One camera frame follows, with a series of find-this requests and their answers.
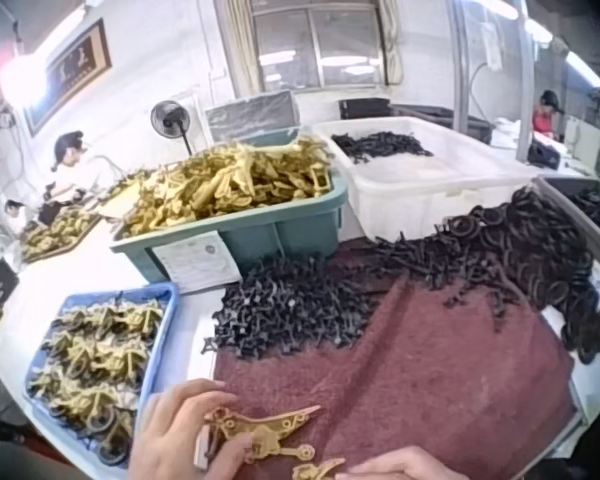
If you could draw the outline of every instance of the picture frame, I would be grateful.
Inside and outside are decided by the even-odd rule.
[[[47,93],[34,107],[25,108],[29,133],[40,129],[78,92],[111,68],[103,19],[87,28],[47,67]]]

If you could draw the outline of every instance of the worker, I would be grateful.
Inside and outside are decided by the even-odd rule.
[[[7,223],[16,236],[24,232],[34,217],[34,212],[25,204],[11,199],[5,202],[4,212],[7,214]]]
[[[109,158],[87,148],[80,131],[65,133],[54,146],[55,163],[51,171],[56,181],[45,200],[79,201],[86,194],[100,195],[109,190],[124,172]]]
[[[540,105],[533,111],[533,130],[551,139],[556,136],[553,133],[553,116],[556,113],[564,114],[560,109],[558,96],[553,90],[545,90],[540,97]]]
[[[193,380],[153,397],[136,434],[130,480],[231,480],[251,451],[250,434],[238,435],[222,447],[204,472],[193,464],[196,439],[204,418],[216,408],[235,403],[223,382]],[[418,447],[407,447],[369,460],[336,480],[468,480]]]

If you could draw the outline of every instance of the maroon towel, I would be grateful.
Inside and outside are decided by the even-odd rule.
[[[495,334],[486,290],[446,309],[453,291],[399,279],[353,349],[325,345],[258,362],[222,351],[216,378],[240,396],[246,415],[322,405],[284,442],[313,445],[316,463],[345,457],[353,466],[414,444],[473,480],[511,478],[573,417],[572,360],[528,305],[509,306]],[[270,458],[239,478],[291,478],[298,463]]]

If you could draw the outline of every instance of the ceiling light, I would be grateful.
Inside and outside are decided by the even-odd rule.
[[[567,54],[567,63],[575,68],[593,88],[600,88],[600,77],[578,55],[569,52]]]
[[[551,40],[553,40],[553,34],[531,18],[527,19],[524,26],[527,32],[529,32],[533,39],[538,43],[546,44],[551,43]]]
[[[320,64],[323,67],[348,67],[349,65],[357,65],[366,63],[369,57],[361,57],[358,55],[338,55],[335,57],[324,57],[320,59]]]
[[[374,73],[376,69],[371,65],[353,65],[345,68],[344,71],[351,75],[366,75],[368,73]]]
[[[518,11],[509,5],[508,3],[503,2],[502,0],[472,0],[476,3],[479,3],[487,10],[495,13],[496,15],[500,15],[501,17],[508,18],[509,20],[517,20],[518,19]]]
[[[47,93],[44,59],[37,55],[15,57],[0,70],[0,88],[13,107],[36,105]]]
[[[266,67],[267,65],[292,62],[295,56],[295,50],[281,50],[280,52],[265,53],[264,55],[260,55],[260,65]]]
[[[84,6],[71,12],[64,20],[62,20],[56,28],[54,28],[49,36],[40,44],[36,49],[35,54],[39,55],[43,59],[47,59],[53,51],[60,46],[60,44],[73,32],[85,14],[87,13]]]

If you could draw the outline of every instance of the white plastic bin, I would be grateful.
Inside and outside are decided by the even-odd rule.
[[[349,187],[349,202],[367,237],[395,240],[435,232],[446,217],[475,205],[492,207],[511,199],[538,170],[498,159],[491,147],[453,130],[412,117],[341,120],[311,127],[336,156]],[[355,165],[331,140],[348,133],[360,138],[381,131],[413,134],[433,157],[398,154]]]

